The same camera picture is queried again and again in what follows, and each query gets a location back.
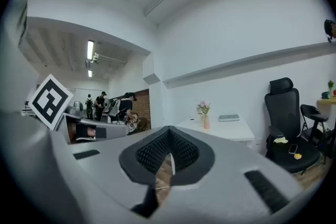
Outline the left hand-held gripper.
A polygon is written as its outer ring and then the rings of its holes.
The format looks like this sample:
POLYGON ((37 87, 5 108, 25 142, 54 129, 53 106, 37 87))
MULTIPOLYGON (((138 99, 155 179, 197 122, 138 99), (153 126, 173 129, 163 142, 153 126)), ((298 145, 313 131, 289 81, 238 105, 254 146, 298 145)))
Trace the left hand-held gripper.
POLYGON ((53 75, 48 75, 28 101, 28 105, 40 121, 51 131, 63 135, 70 143, 67 123, 87 125, 96 130, 96 139, 115 139, 127 136, 129 127, 124 124, 98 123, 84 118, 83 106, 72 102, 73 94, 53 75))

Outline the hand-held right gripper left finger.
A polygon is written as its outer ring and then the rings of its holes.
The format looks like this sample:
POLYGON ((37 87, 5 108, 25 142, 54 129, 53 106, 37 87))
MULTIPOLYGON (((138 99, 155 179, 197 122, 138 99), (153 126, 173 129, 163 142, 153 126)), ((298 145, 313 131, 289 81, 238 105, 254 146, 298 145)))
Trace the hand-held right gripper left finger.
POLYGON ((53 195, 51 216, 57 223, 170 223, 168 203, 148 218, 133 211, 144 202, 148 187, 133 182, 119 156, 157 129, 112 140, 68 145, 51 133, 52 154, 61 185, 53 195))

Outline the person's left hand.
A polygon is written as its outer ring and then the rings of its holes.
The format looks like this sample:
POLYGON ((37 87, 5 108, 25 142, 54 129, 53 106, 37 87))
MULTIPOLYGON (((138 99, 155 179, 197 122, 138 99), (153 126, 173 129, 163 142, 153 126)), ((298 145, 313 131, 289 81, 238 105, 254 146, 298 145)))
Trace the person's left hand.
POLYGON ((71 144, 93 142, 96 140, 96 130, 87 125, 68 122, 67 131, 71 144))

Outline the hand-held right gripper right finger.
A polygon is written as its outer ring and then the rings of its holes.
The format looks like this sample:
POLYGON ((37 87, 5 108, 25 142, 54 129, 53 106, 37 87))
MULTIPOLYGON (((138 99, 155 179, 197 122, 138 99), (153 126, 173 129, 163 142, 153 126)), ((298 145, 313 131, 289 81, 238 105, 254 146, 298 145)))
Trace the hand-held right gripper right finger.
POLYGON ((269 159, 240 142, 179 130, 208 144, 215 154, 214 165, 196 184, 171 187, 157 210, 158 223, 289 223, 304 206, 300 184, 269 159), (287 200, 276 212, 245 176, 255 170, 287 200))

